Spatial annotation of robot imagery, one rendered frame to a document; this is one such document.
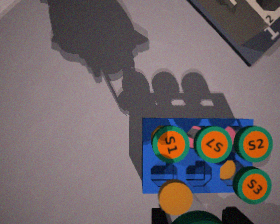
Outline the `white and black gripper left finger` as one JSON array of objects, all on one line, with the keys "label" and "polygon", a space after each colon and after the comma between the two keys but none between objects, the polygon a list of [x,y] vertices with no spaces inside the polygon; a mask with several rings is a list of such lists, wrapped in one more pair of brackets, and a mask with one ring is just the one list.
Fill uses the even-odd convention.
[{"label": "white and black gripper left finger", "polygon": [[169,224],[165,210],[161,210],[161,208],[152,208],[151,224]]}]

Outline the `blue tube rack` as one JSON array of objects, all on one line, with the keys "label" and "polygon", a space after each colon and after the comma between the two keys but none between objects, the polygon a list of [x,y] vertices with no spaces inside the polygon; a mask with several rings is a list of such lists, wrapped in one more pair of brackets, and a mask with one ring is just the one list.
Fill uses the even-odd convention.
[{"label": "blue tube rack", "polygon": [[194,193],[234,193],[234,190],[220,179],[220,168],[228,160],[238,160],[241,164],[253,166],[253,162],[241,159],[234,152],[222,162],[209,163],[197,156],[191,148],[182,161],[174,164],[165,163],[156,157],[151,144],[151,133],[159,125],[173,125],[186,133],[193,126],[213,125],[223,129],[228,126],[253,126],[250,119],[238,118],[142,118],[143,194],[158,194],[160,186],[174,178],[184,181]]}]

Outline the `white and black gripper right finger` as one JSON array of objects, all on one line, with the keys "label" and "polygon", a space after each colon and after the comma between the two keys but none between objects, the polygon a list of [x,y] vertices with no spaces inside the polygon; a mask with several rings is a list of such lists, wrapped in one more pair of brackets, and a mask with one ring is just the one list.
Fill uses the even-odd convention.
[{"label": "white and black gripper right finger", "polygon": [[226,207],[222,211],[224,224],[254,224],[237,207]]}]

